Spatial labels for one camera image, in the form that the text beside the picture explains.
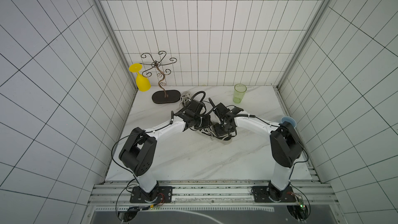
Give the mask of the black white sneaker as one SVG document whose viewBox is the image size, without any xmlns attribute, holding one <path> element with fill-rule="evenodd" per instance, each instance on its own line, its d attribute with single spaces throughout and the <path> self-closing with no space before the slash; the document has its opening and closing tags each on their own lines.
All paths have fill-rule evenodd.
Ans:
<svg viewBox="0 0 398 224">
<path fill-rule="evenodd" d="M 229 142 L 232 139 L 232 135 L 230 133 L 217 131 L 215 126 L 204 128 L 200 130 L 200 133 L 210 136 L 211 138 L 216 138 L 221 142 Z"/>
<path fill-rule="evenodd" d="M 190 91 L 183 92 L 180 98 L 180 106 L 184 107 L 188 105 L 191 102 L 191 99 L 192 99 L 192 94 Z"/>
</svg>

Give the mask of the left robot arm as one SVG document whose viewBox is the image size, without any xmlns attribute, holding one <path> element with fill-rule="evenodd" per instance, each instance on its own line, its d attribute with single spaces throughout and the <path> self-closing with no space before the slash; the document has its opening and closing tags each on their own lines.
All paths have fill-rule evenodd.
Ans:
<svg viewBox="0 0 398 224">
<path fill-rule="evenodd" d="M 119 153 L 119 160 L 132 171 L 140 196 L 147 202 L 157 200 L 159 183 L 149 171 L 157 144 L 194 126 L 201 125 L 201 111 L 205 104 L 191 100 L 177 113 L 171 113 L 171 120 L 151 130 L 135 128 L 128 136 Z"/>
</svg>

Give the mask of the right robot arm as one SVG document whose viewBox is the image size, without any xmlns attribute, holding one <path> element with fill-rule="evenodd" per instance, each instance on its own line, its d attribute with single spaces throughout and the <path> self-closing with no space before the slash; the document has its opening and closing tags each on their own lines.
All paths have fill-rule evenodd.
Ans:
<svg viewBox="0 0 398 224">
<path fill-rule="evenodd" d="M 230 110 L 222 103 L 215 106 L 215 114 L 220 120 L 220 129 L 227 134 L 240 127 L 270 141 L 275 166 L 266 195 L 272 202 L 280 202 L 290 186 L 295 162 L 304 150 L 295 130 L 295 120 L 286 116 L 281 123 L 270 122 L 239 107 Z"/>
</svg>

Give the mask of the green transparent cup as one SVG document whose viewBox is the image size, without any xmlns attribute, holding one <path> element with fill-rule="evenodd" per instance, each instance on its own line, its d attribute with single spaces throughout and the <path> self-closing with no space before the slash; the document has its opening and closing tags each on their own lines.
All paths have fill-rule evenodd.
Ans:
<svg viewBox="0 0 398 224">
<path fill-rule="evenodd" d="M 247 87 L 244 84 L 236 84 L 234 86 L 233 102 L 240 103 L 245 96 Z"/>
</svg>

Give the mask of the black metal cup rack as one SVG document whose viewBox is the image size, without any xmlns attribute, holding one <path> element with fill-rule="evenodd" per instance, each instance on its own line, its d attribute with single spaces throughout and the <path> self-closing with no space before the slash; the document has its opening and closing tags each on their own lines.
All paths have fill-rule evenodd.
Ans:
<svg viewBox="0 0 398 224">
<path fill-rule="evenodd" d="M 181 98 L 181 93 L 178 90 L 166 90 L 166 82 L 165 82 L 165 77 L 166 75 L 171 74 L 171 70 L 169 68 L 163 68 L 168 65 L 172 65 L 177 62 L 177 59 L 174 57 L 171 57 L 169 59 L 168 63 L 164 63 L 163 60 L 167 55 L 166 51 L 159 51 L 158 55 L 160 56 L 160 60 L 155 60 L 150 53 L 143 53 L 141 54 L 141 58 L 145 59 L 147 57 L 150 57 L 152 60 L 151 63 L 141 63 L 141 65 L 147 65 L 150 66 L 150 68 L 146 69 L 143 71 L 143 75 L 146 78 L 149 78 L 152 75 L 151 70 L 155 69 L 157 76 L 160 78 L 158 81 L 158 86 L 161 88 L 160 91 L 155 92 L 152 95 L 152 101 L 155 104 L 169 104 L 169 103 L 176 103 L 180 100 Z"/>
</svg>

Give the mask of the blue mug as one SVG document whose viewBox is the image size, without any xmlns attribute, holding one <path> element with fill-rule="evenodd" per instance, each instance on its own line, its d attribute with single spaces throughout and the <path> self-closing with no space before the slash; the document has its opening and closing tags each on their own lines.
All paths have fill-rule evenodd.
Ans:
<svg viewBox="0 0 398 224">
<path fill-rule="evenodd" d="M 284 116 L 284 117 L 280 120 L 280 123 L 284 123 L 284 122 L 288 122 L 288 123 L 290 123 L 290 124 L 293 126 L 293 128 L 296 128 L 297 123 L 296 123 L 296 121 L 295 121 L 292 117 Z"/>
</svg>

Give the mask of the yellow plastic wine glass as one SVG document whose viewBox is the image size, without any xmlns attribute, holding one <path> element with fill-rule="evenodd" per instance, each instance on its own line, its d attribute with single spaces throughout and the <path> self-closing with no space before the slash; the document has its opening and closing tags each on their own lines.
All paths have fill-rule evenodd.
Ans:
<svg viewBox="0 0 398 224">
<path fill-rule="evenodd" d="M 142 65 L 140 63 L 135 63 L 130 65 L 129 71 L 131 73 L 136 73 L 136 85 L 141 92 L 146 92 L 151 88 L 150 81 L 147 77 L 144 77 L 140 71 L 142 69 Z"/>
</svg>

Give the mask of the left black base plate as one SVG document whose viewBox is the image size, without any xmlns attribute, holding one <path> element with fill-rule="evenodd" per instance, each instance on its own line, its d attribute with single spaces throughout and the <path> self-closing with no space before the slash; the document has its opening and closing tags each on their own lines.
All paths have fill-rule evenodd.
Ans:
<svg viewBox="0 0 398 224">
<path fill-rule="evenodd" d="M 136 186 L 132 189 L 130 203 L 171 203 L 172 194 L 173 187 L 171 186 L 155 186 L 153 190 L 149 193 L 143 191 L 141 187 Z"/>
</svg>

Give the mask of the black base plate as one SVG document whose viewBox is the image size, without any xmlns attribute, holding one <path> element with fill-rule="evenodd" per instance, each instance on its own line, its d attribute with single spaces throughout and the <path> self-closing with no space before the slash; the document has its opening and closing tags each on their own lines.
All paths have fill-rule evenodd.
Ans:
<svg viewBox="0 0 398 224">
<path fill-rule="evenodd" d="M 132 189 L 130 203 L 171 203 L 172 194 L 173 187 L 171 186 L 155 186 L 153 190 L 149 193 L 143 191 L 141 187 L 136 186 Z"/>
<path fill-rule="evenodd" d="M 253 186 L 251 193 L 256 203 L 295 203 L 297 200 L 292 194 L 292 187 L 288 186 L 285 190 L 280 191 L 269 186 Z"/>
</svg>

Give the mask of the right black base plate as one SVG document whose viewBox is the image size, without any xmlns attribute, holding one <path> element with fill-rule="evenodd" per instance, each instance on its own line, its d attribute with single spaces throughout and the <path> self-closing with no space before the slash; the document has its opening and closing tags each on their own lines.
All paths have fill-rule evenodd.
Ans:
<svg viewBox="0 0 398 224">
<path fill-rule="evenodd" d="M 280 191 L 269 186 L 253 186 L 251 193 L 256 203 L 295 203 L 297 200 L 292 194 L 292 187 L 288 186 L 285 190 Z"/>
</svg>

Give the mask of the aluminium mounting rail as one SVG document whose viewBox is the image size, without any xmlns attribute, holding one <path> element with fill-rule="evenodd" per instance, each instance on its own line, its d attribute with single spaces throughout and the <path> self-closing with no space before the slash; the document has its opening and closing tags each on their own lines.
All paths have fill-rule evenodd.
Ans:
<svg viewBox="0 0 398 224">
<path fill-rule="evenodd" d="M 265 180 L 255 181 L 160 181 L 159 188 L 146 197 L 133 182 L 114 181 L 95 185 L 88 204 L 125 209 L 127 206 L 252 206 L 309 203 L 335 204 L 337 197 L 329 184 L 293 181 L 280 200 L 271 200 Z"/>
</svg>

